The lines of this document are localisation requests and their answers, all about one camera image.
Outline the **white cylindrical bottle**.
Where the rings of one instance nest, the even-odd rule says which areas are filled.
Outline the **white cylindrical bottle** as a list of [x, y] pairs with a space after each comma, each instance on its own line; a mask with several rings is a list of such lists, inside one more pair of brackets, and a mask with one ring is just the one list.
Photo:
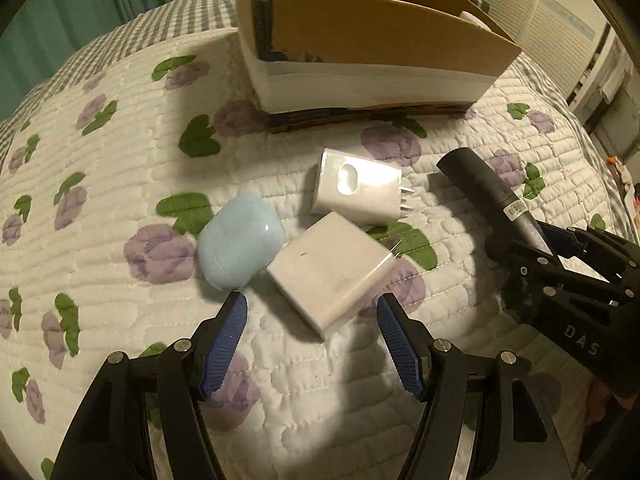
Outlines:
[[474, 14], [468, 12], [468, 11], [462, 11], [459, 15], [459, 18], [461, 18], [463, 21], [466, 21], [468, 23], [471, 23], [483, 30], [487, 30], [488, 32], [491, 31], [491, 28], [489, 25], [487, 25], [485, 22], [483, 22], [480, 18], [478, 18], [477, 16], [475, 16]]

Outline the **white plug adapter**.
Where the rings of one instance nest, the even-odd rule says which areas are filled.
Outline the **white plug adapter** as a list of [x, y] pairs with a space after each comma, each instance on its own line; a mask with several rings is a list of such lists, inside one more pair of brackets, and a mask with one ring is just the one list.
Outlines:
[[325, 148], [317, 165], [311, 212], [337, 212], [352, 222], [389, 226], [411, 210], [407, 200], [412, 193], [402, 184], [400, 168]]

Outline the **light blue earbuds case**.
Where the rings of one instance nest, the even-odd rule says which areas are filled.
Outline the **light blue earbuds case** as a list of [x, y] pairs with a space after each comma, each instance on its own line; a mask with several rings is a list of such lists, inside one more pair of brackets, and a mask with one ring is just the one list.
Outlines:
[[274, 259], [285, 230], [261, 197], [240, 193], [206, 223], [198, 236], [198, 266], [219, 290], [244, 287]]

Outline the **white charger block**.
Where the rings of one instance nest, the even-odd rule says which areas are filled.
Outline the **white charger block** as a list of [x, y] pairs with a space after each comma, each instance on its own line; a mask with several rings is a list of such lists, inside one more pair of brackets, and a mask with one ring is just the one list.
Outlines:
[[267, 272], [322, 339], [371, 301], [396, 266], [393, 249], [330, 212], [284, 245]]

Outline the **grey checkered bedsheet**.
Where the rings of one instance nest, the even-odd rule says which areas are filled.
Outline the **grey checkered bedsheet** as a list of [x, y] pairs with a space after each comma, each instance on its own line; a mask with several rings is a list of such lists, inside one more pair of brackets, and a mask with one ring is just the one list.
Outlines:
[[[71, 55], [50, 78], [32, 87], [11, 116], [1, 112], [1, 172], [9, 170], [10, 149], [17, 133], [29, 126], [41, 105], [75, 84], [104, 75], [108, 66], [138, 51], [181, 36], [225, 29], [236, 25], [235, 0], [172, 0], [158, 8], [139, 14], [132, 21], [91, 40]], [[570, 110], [560, 90], [544, 70], [526, 53], [511, 64], [518, 78], [541, 95], [541, 99], [559, 114], [567, 117], [570, 126], [578, 126], [577, 118], [569, 118]], [[624, 198], [609, 198], [614, 228], [638, 235], [634, 212]]]

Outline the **teal curtain left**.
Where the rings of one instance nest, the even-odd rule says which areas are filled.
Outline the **teal curtain left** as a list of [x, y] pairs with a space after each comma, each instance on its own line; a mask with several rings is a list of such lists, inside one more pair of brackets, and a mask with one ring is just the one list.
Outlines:
[[90, 41], [172, 0], [1, 0], [1, 117]]

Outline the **white floral quilt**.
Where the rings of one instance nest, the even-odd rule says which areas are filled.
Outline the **white floral quilt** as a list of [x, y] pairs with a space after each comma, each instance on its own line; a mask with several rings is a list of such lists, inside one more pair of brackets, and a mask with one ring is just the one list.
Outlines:
[[[634, 240], [612, 178], [560, 90], [524, 53], [465, 113], [382, 118], [271, 134], [233, 28], [171, 39], [52, 96], [12, 128], [1, 174], [1, 433], [44, 479], [109, 353], [135, 358], [190, 336], [224, 295], [195, 249], [239, 192], [262, 196], [292, 240], [310, 213], [324, 148], [391, 162], [413, 189], [388, 285], [436, 337], [481, 356], [513, 349], [574, 468], [592, 377], [501, 312], [487, 229], [437, 170], [467, 145], [556, 226], [606, 226]], [[420, 405], [405, 392], [364, 307], [328, 340], [270, 277], [244, 289], [248, 322], [230, 377], [206, 406], [229, 479], [393, 479]]]

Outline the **black power adapter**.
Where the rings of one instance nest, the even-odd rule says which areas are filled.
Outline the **black power adapter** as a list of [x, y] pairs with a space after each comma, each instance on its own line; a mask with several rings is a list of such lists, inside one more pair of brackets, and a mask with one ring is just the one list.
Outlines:
[[524, 202], [473, 150], [456, 148], [437, 167], [480, 212], [500, 247], [518, 243], [555, 257]]

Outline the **brown cardboard box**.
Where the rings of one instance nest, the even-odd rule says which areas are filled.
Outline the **brown cardboard box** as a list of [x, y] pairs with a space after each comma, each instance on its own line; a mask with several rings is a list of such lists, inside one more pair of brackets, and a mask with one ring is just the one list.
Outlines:
[[[490, 26], [459, 18], [468, 11]], [[236, 0], [245, 66], [274, 132], [460, 114], [520, 55], [470, 0]]]

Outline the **white louvered wardrobe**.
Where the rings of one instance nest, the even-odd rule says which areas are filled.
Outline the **white louvered wardrobe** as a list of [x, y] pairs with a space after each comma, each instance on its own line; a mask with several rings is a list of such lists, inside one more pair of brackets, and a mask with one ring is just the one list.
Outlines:
[[498, 23], [566, 98], [612, 26], [592, 0], [484, 0]]

